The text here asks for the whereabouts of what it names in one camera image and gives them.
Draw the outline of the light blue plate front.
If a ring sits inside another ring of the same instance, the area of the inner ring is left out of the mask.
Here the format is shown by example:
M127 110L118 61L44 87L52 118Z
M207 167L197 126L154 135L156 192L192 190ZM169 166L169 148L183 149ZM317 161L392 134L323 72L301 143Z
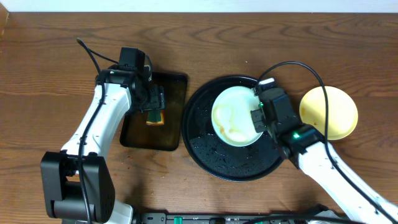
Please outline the light blue plate front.
M251 112L259 109L259 104L259 98L251 88L232 86L223 90L211 109L211 123L216 135L234 147L256 142L262 133L256 132Z

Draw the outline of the green and orange sponge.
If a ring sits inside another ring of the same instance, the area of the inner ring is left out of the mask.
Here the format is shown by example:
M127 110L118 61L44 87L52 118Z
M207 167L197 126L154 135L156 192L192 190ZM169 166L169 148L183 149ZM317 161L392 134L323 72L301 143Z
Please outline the green and orange sponge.
M151 125L151 126L164 125L164 112L162 110L149 111L146 125Z

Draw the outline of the yellow plate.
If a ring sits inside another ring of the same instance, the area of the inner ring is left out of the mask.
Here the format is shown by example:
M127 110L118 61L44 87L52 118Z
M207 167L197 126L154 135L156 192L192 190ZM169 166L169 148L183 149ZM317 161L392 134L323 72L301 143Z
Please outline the yellow plate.
M327 129L329 140L343 139L354 131L358 123L358 109L343 90L333 86L326 86L325 89L327 101L322 87L316 87L304 95L299 105L300 118L322 134Z

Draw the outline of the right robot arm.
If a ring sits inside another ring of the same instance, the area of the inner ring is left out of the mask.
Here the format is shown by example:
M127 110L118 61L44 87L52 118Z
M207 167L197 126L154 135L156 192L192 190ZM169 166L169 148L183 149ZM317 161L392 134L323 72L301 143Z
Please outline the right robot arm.
M324 188L350 220L397 223L397 205L365 183L330 144L347 137L358 123L358 109L347 93L316 87L302 98L298 113L272 79L259 82L254 94L260 101L251 113L256 131L267 131L281 156Z

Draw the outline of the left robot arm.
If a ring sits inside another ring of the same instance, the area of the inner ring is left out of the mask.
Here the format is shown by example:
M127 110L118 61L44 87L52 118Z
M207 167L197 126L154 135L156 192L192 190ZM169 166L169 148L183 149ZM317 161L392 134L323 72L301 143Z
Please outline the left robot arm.
M164 109L164 89L150 84L150 58L136 48L123 47L118 62L97 71L79 127L60 151L41 160L45 209L50 218L72 223L132 223L133 207L116 200L106 158L124 115Z

